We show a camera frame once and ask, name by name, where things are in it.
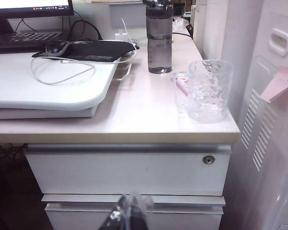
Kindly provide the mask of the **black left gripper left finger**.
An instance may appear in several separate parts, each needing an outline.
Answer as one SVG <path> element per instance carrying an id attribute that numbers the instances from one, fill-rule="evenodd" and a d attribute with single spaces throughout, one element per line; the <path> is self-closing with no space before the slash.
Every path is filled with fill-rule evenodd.
<path id="1" fill-rule="evenodd" d="M 131 196 L 122 195 L 99 230 L 131 230 Z"/>

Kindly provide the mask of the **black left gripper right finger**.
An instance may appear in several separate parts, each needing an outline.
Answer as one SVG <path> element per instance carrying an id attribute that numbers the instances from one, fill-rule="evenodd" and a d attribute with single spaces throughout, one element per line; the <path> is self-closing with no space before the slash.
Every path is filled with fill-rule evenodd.
<path id="1" fill-rule="evenodd" d="M 153 208 L 154 201 L 150 195 L 131 193 L 131 230 L 148 230 L 147 213 Z"/>

